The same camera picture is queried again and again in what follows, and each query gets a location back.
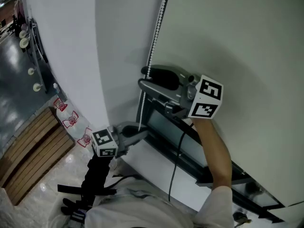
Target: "forearm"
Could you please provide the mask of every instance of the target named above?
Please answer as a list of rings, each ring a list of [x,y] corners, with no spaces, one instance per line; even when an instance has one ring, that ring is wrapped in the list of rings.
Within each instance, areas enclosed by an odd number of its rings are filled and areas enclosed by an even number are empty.
[[[213,189],[231,187],[232,164],[229,151],[211,120],[192,119],[201,140],[208,167],[213,177]]]

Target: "brick wall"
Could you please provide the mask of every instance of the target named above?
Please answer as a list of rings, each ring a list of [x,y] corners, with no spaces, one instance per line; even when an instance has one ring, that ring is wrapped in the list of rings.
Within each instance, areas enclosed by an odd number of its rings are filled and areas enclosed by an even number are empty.
[[[0,22],[4,19],[7,24],[13,21],[15,2],[16,0],[11,0],[0,8]]]

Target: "wooden bench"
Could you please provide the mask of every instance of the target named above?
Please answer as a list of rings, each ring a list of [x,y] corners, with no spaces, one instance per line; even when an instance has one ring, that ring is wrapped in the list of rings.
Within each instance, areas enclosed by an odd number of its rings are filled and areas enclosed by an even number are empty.
[[[18,205],[73,146],[49,108],[37,116],[0,160],[0,186],[12,204]]]

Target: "black cable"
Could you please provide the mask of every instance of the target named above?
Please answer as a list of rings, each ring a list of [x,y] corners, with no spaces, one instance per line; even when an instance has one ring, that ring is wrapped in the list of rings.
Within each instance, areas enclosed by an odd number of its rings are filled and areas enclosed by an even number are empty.
[[[187,134],[187,132],[189,132],[189,130],[192,128],[193,126],[193,123],[189,126],[188,130],[185,131],[181,137],[180,137],[180,143],[179,143],[179,146],[177,148],[177,153],[176,153],[176,159],[175,159],[175,163],[174,163],[174,170],[173,170],[173,174],[172,174],[172,178],[171,178],[171,183],[170,183],[170,187],[169,187],[169,194],[168,194],[168,200],[169,202],[171,202],[170,200],[170,197],[171,197],[171,188],[172,188],[172,184],[173,184],[173,179],[174,179],[174,175],[175,175],[175,171],[176,171],[176,167],[177,167],[177,162],[179,160],[179,157],[180,157],[180,151],[181,151],[181,142],[184,138],[184,136]]]

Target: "white t-shirt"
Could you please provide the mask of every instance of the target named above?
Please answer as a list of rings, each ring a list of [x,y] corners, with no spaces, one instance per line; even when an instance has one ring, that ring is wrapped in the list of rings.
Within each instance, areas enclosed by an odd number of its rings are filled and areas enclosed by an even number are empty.
[[[118,183],[117,194],[96,197],[86,213],[85,228],[232,228],[232,191],[228,187],[214,189],[194,218],[182,213],[162,198],[162,194],[143,180],[127,178]],[[48,220],[49,228],[65,227],[69,219],[61,213],[66,197],[59,195]]]

